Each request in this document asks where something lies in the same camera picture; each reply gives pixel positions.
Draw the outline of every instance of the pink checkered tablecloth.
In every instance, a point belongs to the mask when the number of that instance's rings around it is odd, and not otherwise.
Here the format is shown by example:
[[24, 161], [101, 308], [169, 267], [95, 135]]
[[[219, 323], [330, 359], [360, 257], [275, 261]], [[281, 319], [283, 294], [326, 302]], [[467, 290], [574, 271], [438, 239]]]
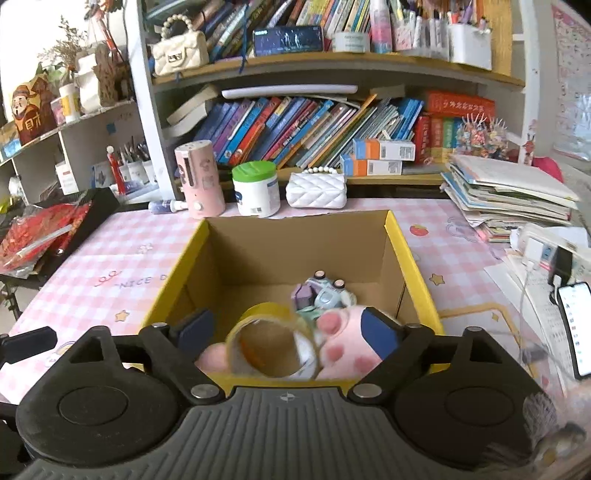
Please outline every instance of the pink checkered tablecloth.
[[[494, 249], [478, 240], [451, 201], [350, 199], [344, 210], [393, 211], [437, 310], [459, 309], [443, 322], [449, 335], [461, 335], [467, 325], [506, 330], [502, 318], [517, 318], [483, 270], [500, 262], [506, 245]], [[274, 218], [331, 212], [284, 205]], [[224, 215], [238, 215], [236, 206], [229, 206]], [[106, 325], [113, 335], [137, 333], [197, 224], [187, 212], [156, 216], [140, 210], [112, 215], [52, 276], [10, 331], [16, 335], [49, 325], [57, 332], [58, 342], [52, 352], [5, 365], [0, 371], [0, 393], [19, 403], [91, 326]], [[506, 310], [500, 312], [496, 305]], [[481, 308], [471, 312], [475, 306]]]

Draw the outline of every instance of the gray textured grip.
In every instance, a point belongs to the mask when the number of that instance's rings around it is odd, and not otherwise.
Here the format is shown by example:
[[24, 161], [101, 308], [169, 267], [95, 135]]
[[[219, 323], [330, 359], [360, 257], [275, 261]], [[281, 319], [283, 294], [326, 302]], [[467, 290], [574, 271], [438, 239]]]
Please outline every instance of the gray textured grip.
[[135, 460], [98, 469], [37, 460], [17, 476], [18, 480], [483, 478], [488, 476], [455, 470], [416, 452], [396, 434], [383, 410], [353, 405], [337, 388], [244, 387], [218, 405], [191, 408], [165, 443]]

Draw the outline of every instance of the pearl handle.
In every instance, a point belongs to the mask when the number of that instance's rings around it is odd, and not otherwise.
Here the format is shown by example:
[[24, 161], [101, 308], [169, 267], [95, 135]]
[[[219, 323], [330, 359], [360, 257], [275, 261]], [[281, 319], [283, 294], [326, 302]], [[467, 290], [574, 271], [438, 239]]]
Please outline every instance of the pearl handle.
[[164, 25], [162, 26], [162, 32], [160, 32], [160, 36], [162, 36], [162, 40], [166, 40], [168, 38], [168, 36], [170, 35], [170, 27], [176, 21], [185, 22], [185, 25], [187, 25], [187, 28], [189, 29], [189, 31], [191, 31], [191, 32], [194, 31], [193, 22], [191, 22], [191, 19], [187, 15], [174, 14], [174, 15], [171, 15], [170, 17], [168, 17], [166, 19], [166, 22], [164, 22]]
[[328, 167], [314, 167], [307, 168], [302, 173], [337, 173], [336, 168]]

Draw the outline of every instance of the phone screen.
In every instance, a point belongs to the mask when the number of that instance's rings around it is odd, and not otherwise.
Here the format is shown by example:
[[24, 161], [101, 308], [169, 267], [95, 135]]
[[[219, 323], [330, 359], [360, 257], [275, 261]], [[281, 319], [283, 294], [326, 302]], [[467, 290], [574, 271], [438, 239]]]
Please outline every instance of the phone screen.
[[579, 378], [591, 375], [591, 290], [586, 283], [558, 289], [559, 306], [571, 338], [573, 366]]

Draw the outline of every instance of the star sticker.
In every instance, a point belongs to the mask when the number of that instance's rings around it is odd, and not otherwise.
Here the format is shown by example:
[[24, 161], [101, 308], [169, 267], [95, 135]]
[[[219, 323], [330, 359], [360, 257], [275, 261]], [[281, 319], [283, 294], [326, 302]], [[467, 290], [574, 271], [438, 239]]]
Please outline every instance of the star sticker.
[[429, 278], [429, 280], [431, 280], [433, 282], [433, 284], [436, 286], [439, 286], [439, 285], [445, 283], [445, 280], [443, 280], [443, 276], [442, 275], [435, 275], [435, 273], [431, 275], [431, 278]]
[[115, 313], [115, 321], [116, 322], [124, 322], [127, 320], [129, 316], [129, 312], [126, 310], [121, 310], [119, 313]]

